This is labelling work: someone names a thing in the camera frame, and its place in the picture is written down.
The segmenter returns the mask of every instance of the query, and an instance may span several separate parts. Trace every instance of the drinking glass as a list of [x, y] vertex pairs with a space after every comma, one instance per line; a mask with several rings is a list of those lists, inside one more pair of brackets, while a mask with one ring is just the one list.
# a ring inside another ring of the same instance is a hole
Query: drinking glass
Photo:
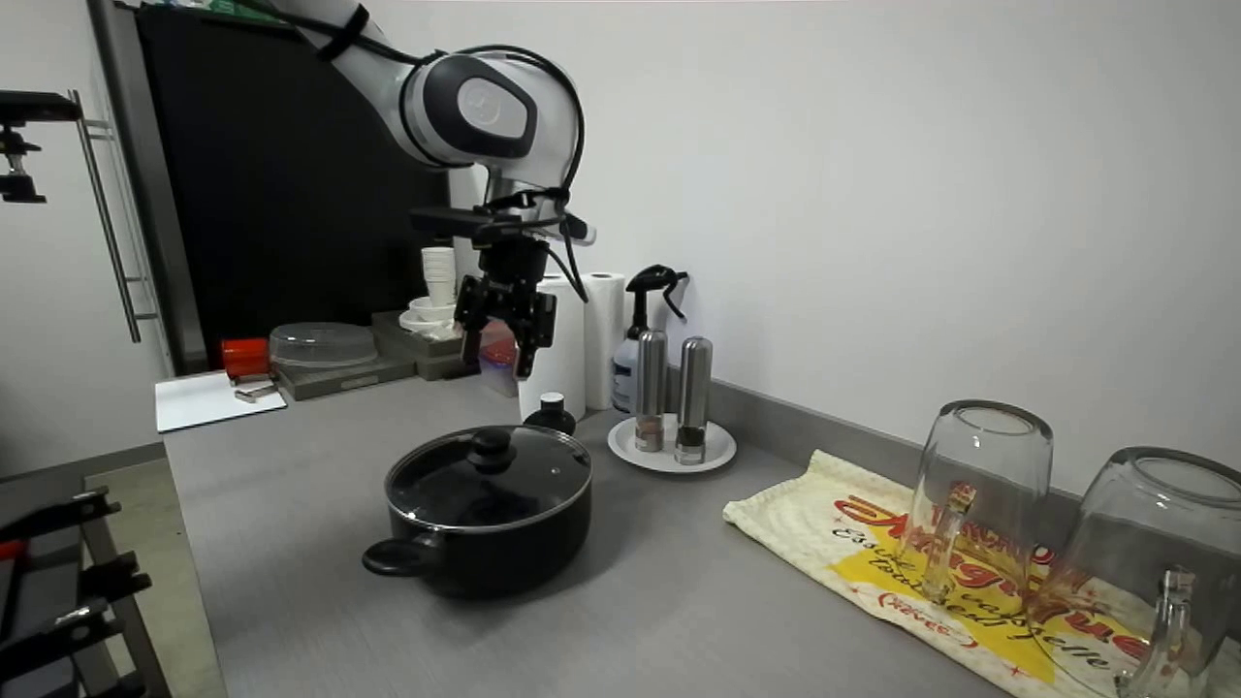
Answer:
[[1104, 640], [1094, 668], [1112, 672], [1121, 698], [1208, 693], [1241, 610], [1241, 473], [1183, 451], [1118, 451], [1086, 490], [1046, 602], [1046, 618]]
[[991, 590], [1018, 614], [1031, 590], [1036, 512], [1053, 490], [1053, 425], [1011, 403], [947, 403], [921, 456], [901, 554], [934, 606]]

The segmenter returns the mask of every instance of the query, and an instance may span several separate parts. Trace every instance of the red object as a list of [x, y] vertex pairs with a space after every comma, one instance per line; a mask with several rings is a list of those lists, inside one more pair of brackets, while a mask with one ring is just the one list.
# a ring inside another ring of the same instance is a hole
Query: red object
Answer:
[[268, 338], [224, 338], [223, 362], [224, 362], [228, 379], [247, 379], [247, 377], [273, 372]]
[[29, 541], [18, 541], [18, 539], [0, 539], [0, 559], [29, 559]]

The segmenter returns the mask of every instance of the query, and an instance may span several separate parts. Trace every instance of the kitchen counter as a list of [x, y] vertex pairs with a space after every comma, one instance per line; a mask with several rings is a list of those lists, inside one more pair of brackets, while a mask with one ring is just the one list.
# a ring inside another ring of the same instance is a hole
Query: kitchen counter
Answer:
[[365, 575], [357, 554], [387, 536], [387, 464], [448, 429], [511, 417], [517, 403], [479, 379], [400, 379], [172, 433], [228, 693], [997, 693], [722, 519], [727, 501], [806, 460], [740, 444], [722, 473], [657, 477], [604, 451], [614, 417], [577, 429], [592, 531], [550, 585], [448, 602]]

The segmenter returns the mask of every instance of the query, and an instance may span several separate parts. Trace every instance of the pot lid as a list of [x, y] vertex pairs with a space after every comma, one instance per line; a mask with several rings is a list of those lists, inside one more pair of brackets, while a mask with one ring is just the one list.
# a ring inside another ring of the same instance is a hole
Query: pot lid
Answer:
[[488, 531], [556, 516], [586, 486], [586, 455], [559, 429], [479, 425], [400, 456], [387, 473], [387, 504], [409, 525]]

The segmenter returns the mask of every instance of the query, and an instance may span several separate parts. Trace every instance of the white wall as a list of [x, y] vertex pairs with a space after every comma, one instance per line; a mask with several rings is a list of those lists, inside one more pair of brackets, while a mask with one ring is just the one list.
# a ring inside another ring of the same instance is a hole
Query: white wall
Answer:
[[[109, 120], [83, 0], [0, 0], [0, 90], [77, 90]], [[158, 323], [128, 340], [74, 125], [29, 125], [46, 205], [0, 203], [0, 477], [154, 443]], [[139, 311], [154, 311], [122, 138], [99, 145]]]
[[1241, 2], [415, 2], [588, 99], [588, 266], [694, 271], [716, 377], [923, 437], [992, 397], [1060, 486], [1129, 443], [1241, 464]]

